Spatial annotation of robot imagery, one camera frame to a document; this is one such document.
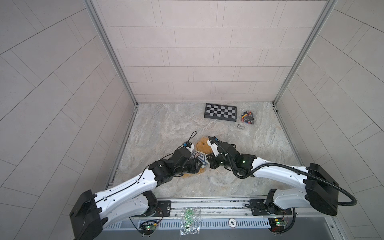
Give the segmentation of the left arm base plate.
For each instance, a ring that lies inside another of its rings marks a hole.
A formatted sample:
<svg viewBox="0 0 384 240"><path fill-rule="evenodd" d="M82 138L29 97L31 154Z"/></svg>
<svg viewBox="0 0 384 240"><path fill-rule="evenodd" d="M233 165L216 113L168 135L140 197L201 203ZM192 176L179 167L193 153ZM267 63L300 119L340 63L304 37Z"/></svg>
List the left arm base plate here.
<svg viewBox="0 0 384 240"><path fill-rule="evenodd" d="M157 208L151 213L144 213L142 215L133 216L134 218L159 218L169 217L171 214L171 201L159 201Z"/></svg>

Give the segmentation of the brown teddy bear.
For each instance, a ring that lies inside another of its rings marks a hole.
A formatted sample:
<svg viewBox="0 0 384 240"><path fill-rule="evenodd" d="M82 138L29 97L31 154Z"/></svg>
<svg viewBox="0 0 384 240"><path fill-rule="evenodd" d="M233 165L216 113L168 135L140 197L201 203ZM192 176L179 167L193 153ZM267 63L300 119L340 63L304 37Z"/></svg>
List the brown teddy bear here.
<svg viewBox="0 0 384 240"><path fill-rule="evenodd" d="M202 137L196 144L195 144L195 149L194 149L194 151L199 151L199 152L202 152L202 153L205 153L205 154L207 154L207 155L209 155L209 154L211 154L213 151L212 151L212 149L208 146L208 144L207 144L207 141L209 140L209 138L208 137ZM189 153L190 153L190 155L187 155L187 159L188 158L193 158L193 155L192 155L192 153L189 151ZM206 168L207 167L205 167L205 168L201 168L200 169L200 171L197 173L197 174L201 174L201 173L203 173L205 170L206 170Z"/></svg>

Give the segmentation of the blue white striped sweater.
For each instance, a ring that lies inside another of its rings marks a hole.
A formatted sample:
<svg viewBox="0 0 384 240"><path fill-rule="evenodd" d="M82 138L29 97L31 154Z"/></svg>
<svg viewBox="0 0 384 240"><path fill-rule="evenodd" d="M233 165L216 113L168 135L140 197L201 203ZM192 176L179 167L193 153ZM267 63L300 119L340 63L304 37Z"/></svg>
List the blue white striped sweater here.
<svg viewBox="0 0 384 240"><path fill-rule="evenodd" d="M207 154L199 152L199 151L193 151L192 152L193 158L197 159L202 163L201 168L205 168L209 165L209 162L207 160Z"/></svg>

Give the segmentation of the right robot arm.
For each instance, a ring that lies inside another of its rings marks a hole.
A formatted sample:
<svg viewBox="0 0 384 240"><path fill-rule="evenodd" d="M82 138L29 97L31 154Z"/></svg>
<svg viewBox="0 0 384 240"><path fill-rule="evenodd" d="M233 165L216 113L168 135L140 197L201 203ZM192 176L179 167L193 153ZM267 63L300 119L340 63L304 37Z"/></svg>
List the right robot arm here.
<svg viewBox="0 0 384 240"><path fill-rule="evenodd" d="M337 215L339 185L319 165L311 164L308 168L287 166L241 154L235 145L217 139L210 139L207 144L213 151L207 157L212 169L223 166L239 179L266 178L291 186L288 190L271 189L258 207L260 210L281 215L293 208L312 207L325 215Z"/></svg>

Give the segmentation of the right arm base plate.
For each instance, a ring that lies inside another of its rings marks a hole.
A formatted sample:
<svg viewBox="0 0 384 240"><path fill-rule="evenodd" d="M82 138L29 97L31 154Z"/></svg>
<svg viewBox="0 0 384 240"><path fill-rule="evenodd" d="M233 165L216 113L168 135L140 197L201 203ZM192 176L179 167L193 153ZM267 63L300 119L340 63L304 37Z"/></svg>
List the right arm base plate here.
<svg viewBox="0 0 384 240"><path fill-rule="evenodd" d="M282 216L292 215L292 209L281 209L274 203L265 204L265 200L250 200L245 207L250 209L253 216Z"/></svg>

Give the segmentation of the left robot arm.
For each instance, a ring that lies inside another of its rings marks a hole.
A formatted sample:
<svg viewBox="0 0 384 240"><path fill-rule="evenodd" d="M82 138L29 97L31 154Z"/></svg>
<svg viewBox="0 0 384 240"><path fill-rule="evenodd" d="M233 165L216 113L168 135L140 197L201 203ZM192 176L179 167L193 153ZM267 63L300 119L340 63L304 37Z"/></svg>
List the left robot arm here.
<svg viewBox="0 0 384 240"><path fill-rule="evenodd" d="M151 216L158 200L153 189L176 176L196 174L203 163L194 158L189 147L182 147L169 159L159 159L136 177L108 190L83 192L69 216L76 240L93 240L106 227L134 216Z"/></svg>

